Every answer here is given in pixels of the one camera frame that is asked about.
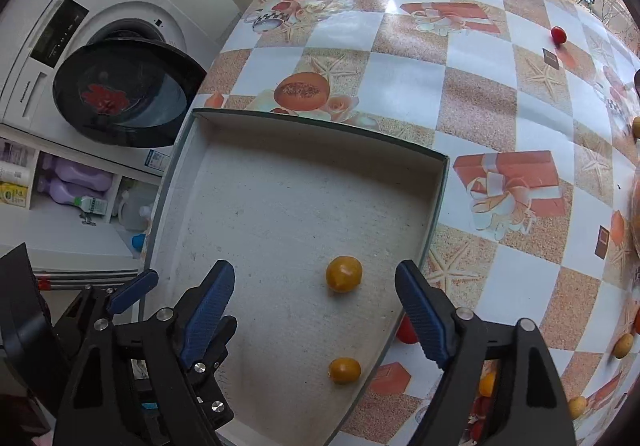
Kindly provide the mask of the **red cherry tomato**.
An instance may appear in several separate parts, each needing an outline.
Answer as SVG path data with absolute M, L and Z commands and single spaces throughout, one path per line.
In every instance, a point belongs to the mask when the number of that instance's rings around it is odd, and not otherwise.
M 403 344 L 416 344 L 419 342 L 416 330 L 414 330 L 407 315 L 401 319 L 400 325 L 396 331 L 396 338 Z
M 559 47 L 567 41 L 567 34 L 565 30 L 560 26 L 553 26 L 550 29 L 550 35 L 553 43 Z
M 640 116 L 634 117 L 631 124 L 632 135 L 636 140 L 640 140 Z

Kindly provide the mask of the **yellow cherry tomato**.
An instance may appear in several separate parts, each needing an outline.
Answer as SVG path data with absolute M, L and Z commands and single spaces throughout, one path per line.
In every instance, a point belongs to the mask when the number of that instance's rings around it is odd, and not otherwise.
M 361 366 L 354 358 L 339 357 L 330 362 L 328 374 L 335 384 L 354 383 L 361 376 Z
M 495 371 L 485 374 L 485 376 L 480 379 L 480 384 L 478 385 L 478 393 L 480 393 L 480 396 L 489 398 L 492 395 L 492 392 L 494 392 L 495 382 Z
M 326 284 L 334 292 L 351 292 L 360 285 L 362 273 L 362 264 L 358 259 L 341 255 L 326 268 Z

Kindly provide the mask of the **brown longan fruit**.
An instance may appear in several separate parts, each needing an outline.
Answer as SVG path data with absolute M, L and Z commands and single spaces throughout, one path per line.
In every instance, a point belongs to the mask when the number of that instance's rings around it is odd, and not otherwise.
M 612 355 L 617 359 L 622 359 L 629 354 L 633 345 L 634 335 L 632 333 L 624 333 L 623 336 L 615 342 Z
M 572 420 L 578 419 L 588 407 L 588 400 L 584 396 L 575 396 L 567 402 L 568 411 Z

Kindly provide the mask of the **white plastic jug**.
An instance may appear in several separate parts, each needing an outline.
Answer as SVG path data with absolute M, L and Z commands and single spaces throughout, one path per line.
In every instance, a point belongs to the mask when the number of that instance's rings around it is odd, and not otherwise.
M 118 221 L 129 232 L 142 233 L 148 227 L 156 196 L 153 186 L 131 186 L 122 192 Z

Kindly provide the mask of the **purple detergent bottle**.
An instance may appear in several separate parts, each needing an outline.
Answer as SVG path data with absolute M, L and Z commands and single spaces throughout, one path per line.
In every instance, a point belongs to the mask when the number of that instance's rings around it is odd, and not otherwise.
M 108 201 L 100 193 L 64 182 L 59 177 L 38 177 L 37 192 L 49 195 L 60 205 L 72 206 L 88 214 L 104 215 L 108 207 Z
M 44 171 L 53 172 L 60 180 L 92 189 L 95 192 L 107 192 L 112 186 L 112 173 L 81 165 L 81 163 L 62 157 L 45 154 L 41 165 Z

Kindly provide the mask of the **white shallow tray box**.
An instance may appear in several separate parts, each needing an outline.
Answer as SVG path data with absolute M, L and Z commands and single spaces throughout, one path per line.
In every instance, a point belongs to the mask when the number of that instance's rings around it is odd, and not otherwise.
M 174 304 L 215 262 L 235 273 L 238 322 L 217 381 L 230 445 L 325 445 L 366 391 L 401 318 L 395 271 L 422 264 L 449 160 L 352 125 L 199 108 L 184 121 L 160 185 L 145 262 L 160 282 L 148 312 Z M 360 261 L 338 293 L 326 268 Z M 358 360 L 349 384 L 330 362 Z

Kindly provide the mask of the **white washing machine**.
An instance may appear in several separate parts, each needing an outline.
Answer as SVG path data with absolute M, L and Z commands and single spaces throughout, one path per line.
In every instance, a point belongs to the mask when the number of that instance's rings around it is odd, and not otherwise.
M 54 76 L 80 48 L 124 37 L 169 44 L 209 67 L 239 14 L 232 0 L 10 0 L 1 13 L 3 139 L 158 182 L 170 147 L 87 139 L 55 107 Z

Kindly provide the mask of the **checkered patterned tablecloth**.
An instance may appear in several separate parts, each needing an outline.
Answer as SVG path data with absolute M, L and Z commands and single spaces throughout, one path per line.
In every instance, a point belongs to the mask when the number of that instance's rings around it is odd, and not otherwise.
M 253 0 L 200 93 L 283 114 L 278 84 L 320 76 L 326 102 L 292 115 L 448 156 L 428 280 L 488 321 L 532 318 L 593 445 L 639 384 L 638 352 L 612 355 L 639 310 L 637 38 L 573 0 Z

